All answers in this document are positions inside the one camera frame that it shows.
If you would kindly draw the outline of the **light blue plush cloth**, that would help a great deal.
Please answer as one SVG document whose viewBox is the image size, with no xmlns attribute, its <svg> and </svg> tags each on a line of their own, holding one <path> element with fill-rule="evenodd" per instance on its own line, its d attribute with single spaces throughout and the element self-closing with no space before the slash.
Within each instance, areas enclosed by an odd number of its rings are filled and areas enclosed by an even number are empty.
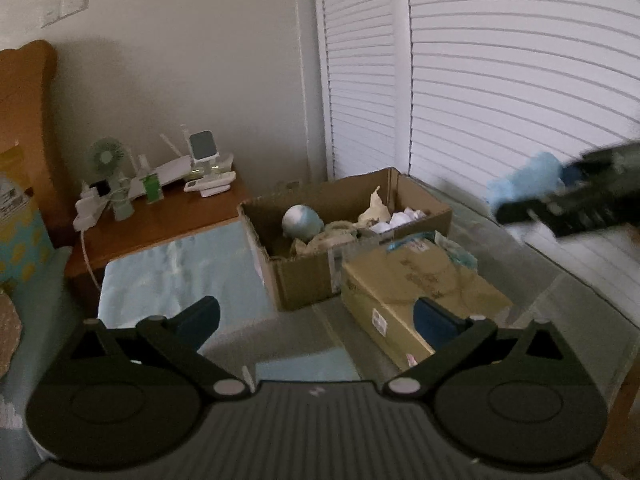
<svg viewBox="0 0 640 480">
<path fill-rule="evenodd" d="M 490 181 L 486 202 L 492 214 L 503 204 L 528 200 L 557 191 L 580 177 L 573 165 L 563 165 L 551 153 L 539 153 L 505 177 Z"/>
</svg>

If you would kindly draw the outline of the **closed tan cardboard box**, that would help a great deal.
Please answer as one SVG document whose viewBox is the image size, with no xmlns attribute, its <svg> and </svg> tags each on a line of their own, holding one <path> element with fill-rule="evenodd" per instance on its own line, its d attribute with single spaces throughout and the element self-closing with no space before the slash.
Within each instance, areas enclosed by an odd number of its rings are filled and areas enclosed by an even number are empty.
<svg viewBox="0 0 640 480">
<path fill-rule="evenodd" d="M 392 250 L 380 246 L 342 266 L 344 306 L 401 370 L 435 352 L 413 323 L 413 306 L 423 297 L 459 318 L 479 314 L 493 320 L 513 306 L 480 274 L 427 240 Z"/>
</svg>

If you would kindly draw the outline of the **wooden nightstand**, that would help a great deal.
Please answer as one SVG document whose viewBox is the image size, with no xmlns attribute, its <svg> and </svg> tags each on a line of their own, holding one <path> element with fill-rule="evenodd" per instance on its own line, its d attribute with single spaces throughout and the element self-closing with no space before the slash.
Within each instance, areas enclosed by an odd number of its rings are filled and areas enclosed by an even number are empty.
<svg viewBox="0 0 640 480">
<path fill-rule="evenodd" d="M 236 179 L 229 191 L 212 197 L 184 192 L 173 183 L 157 203 L 149 205 L 137 198 L 130 218 L 116 221 L 114 214 L 107 212 L 84 233 L 67 261 L 65 276 L 78 278 L 90 270 L 99 272 L 119 257 L 233 221 L 238 218 L 239 204 L 249 197 L 244 182 Z"/>
</svg>

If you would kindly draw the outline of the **light blue bed sheet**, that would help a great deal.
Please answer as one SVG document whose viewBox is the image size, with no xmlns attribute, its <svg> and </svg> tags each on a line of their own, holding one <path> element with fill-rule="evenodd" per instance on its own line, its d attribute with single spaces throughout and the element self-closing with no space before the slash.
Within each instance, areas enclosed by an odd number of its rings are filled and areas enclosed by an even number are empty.
<svg viewBox="0 0 640 480">
<path fill-rule="evenodd" d="M 154 314 L 171 318 L 205 296 L 218 300 L 220 324 L 201 354 L 251 387 L 358 379 L 318 308 L 281 312 L 272 304 L 239 222 L 111 261 L 98 317 L 109 328 L 132 327 Z"/>
</svg>

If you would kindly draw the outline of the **cream plush toy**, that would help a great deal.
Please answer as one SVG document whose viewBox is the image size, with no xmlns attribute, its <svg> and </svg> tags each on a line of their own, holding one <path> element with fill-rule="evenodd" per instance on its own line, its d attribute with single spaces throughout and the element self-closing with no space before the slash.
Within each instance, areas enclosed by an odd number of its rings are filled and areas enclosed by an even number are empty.
<svg viewBox="0 0 640 480">
<path fill-rule="evenodd" d="M 387 206 L 378 195 L 379 189 L 380 188 L 377 186 L 371 193 L 369 207 L 358 217 L 358 221 L 356 222 L 357 228 L 370 228 L 380 222 L 389 222 L 390 218 L 392 218 Z"/>
</svg>

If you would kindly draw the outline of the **green bottle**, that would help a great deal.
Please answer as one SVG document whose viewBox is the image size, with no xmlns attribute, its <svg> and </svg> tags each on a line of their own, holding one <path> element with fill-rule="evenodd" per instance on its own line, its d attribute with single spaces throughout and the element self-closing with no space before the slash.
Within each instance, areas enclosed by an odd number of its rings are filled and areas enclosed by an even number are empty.
<svg viewBox="0 0 640 480">
<path fill-rule="evenodd" d="M 140 178 L 140 182 L 143 185 L 148 204 L 157 203 L 164 198 L 162 185 L 156 172 L 148 172 Z"/>
</svg>

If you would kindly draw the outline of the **white remote control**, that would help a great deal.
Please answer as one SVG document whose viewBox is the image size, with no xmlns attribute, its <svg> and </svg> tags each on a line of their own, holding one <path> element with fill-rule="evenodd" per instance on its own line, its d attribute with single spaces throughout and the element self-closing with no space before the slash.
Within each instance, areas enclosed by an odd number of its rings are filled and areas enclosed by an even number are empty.
<svg viewBox="0 0 640 480">
<path fill-rule="evenodd" d="M 202 197 L 214 196 L 229 191 L 235 180 L 235 171 L 227 171 L 222 174 L 209 174 L 208 176 L 189 181 L 184 186 L 183 191 L 199 192 Z"/>
</svg>

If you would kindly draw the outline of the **white power strip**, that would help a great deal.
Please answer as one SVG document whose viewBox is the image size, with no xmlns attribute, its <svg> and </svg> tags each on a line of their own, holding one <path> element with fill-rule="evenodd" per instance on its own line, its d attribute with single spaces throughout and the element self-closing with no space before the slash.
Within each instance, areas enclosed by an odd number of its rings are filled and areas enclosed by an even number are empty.
<svg viewBox="0 0 640 480">
<path fill-rule="evenodd" d="M 75 204 L 77 214 L 73 221 L 73 227 L 77 232 L 93 228 L 108 204 L 107 198 L 101 196 L 96 188 L 92 188 L 86 182 L 81 182 L 81 185 L 80 199 Z"/>
</svg>

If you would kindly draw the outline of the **open cardboard box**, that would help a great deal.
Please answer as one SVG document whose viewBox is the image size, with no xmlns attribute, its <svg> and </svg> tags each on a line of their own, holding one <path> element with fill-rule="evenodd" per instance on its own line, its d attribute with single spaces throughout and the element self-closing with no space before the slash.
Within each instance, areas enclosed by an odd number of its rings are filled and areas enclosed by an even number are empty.
<svg viewBox="0 0 640 480">
<path fill-rule="evenodd" d="M 358 217 L 377 186 L 392 218 L 359 229 Z M 322 232 L 308 243 L 283 233 L 282 218 L 294 205 L 312 208 L 324 222 Z M 272 303 L 280 311 L 294 311 L 337 295 L 347 259 L 410 234 L 447 234 L 452 210 L 415 180 L 385 168 L 246 200 L 239 217 Z"/>
</svg>

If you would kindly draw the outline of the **brown patterned blanket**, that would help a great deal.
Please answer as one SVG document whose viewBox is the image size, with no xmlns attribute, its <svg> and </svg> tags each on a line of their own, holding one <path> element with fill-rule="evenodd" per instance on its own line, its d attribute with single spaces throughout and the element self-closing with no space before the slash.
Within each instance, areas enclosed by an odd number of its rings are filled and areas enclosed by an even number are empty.
<svg viewBox="0 0 640 480">
<path fill-rule="evenodd" d="M 0 377 L 6 376 L 21 341 L 22 322 L 11 298 L 0 292 Z"/>
</svg>

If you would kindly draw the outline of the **grey-blue plush ball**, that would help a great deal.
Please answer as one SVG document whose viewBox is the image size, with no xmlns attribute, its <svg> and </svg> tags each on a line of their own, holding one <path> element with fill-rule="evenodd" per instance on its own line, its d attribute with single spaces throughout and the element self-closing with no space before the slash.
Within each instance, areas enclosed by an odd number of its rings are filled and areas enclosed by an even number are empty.
<svg viewBox="0 0 640 480">
<path fill-rule="evenodd" d="M 306 205 L 288 208 L 281 224 L 285 236 L 292 240 L 302 240 L 304 243 L 310 242 L 324 228 L 324 222 L 319 215 Z"/>
</svg>

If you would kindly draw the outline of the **white wifi router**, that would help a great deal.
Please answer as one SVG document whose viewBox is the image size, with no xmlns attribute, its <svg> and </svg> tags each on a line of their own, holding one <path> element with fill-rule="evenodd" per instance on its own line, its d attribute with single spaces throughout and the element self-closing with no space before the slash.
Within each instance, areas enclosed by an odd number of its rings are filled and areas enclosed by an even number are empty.
<svg viewBox="0 0 640 480">
<path fill-rule="evenodd" d="M 140 178 L 145 176 L 148 172 L 156 172 L 160 179 L 160 184 L 165 186 L 166 184 L 171 184 L 179 180 L 189 182 L 208 176 L 209 174 L 222 174 L 223 172 L 232 170 L 234 155 L 232 153 L 222 152 L 218 146 L 218 156 L 215 159 L 210 160 L 209 162 L 194 162 L 189 148 L 189 134 L 190 132 L 188 130 L 183 131 L 183 136 L 186 139 L 186 145 L 189 149 L 189 153 L 185 155 L 183 155 L 175 144 L 168 139 L 168 136 L 165 136 L 164 134 L 160 135 L 160 138 L 177 155 L 176 158 L 171 159 L 169 162 L 165 162 L 163 165 L 152 167 L 145 154 L 140 154 L 138 156 L 137 173 L 130 182 L 130 200 L 134 200 L 135 198 L 145 195 Z"/>
</svg>

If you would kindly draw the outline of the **small green desk fan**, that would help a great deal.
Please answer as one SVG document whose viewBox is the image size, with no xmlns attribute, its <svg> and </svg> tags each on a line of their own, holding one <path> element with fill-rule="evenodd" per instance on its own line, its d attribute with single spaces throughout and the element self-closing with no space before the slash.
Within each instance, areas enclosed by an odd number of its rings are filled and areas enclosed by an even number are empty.
<svg viewBox="0 0 640 480">
<path fill-rule="evenodd" d="M 110 188 L 108 200 L 116 221 L 124 221 L 134 214 L 129 199 L 130 179 L 122 172 L 126 155 L 125 147 L 114 138 L 96 140 L 90 148 L 92 169 Z"/>
</svg>

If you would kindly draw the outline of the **white louvered closet door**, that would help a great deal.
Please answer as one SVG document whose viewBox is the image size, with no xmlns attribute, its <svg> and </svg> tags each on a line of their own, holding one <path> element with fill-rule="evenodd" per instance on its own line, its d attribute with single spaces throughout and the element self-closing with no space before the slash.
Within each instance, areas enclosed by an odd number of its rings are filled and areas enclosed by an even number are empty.
<svg viewBox="0 0 640 480">
<path fill-rule="evenodd" d="M 328 170 L 477 210 L 540 153 L 639 136 L 639 0 L 316 0 Z"/>
</svg>

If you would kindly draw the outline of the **wooden headboard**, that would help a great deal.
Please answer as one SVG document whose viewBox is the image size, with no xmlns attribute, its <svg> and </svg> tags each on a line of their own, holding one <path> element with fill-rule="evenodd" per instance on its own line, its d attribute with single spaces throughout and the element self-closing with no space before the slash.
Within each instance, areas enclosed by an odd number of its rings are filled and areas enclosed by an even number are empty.
<svg viewBox="0 0 640 480">
<path fill-rule="evenodd" d="M 68 179 L 53 131 L 50 88 L 58 54 L 36 40 L 1 52 L 1 148 L 19 145 L 47 228 L 63 229 L 73 211 Z"/>
</svg>

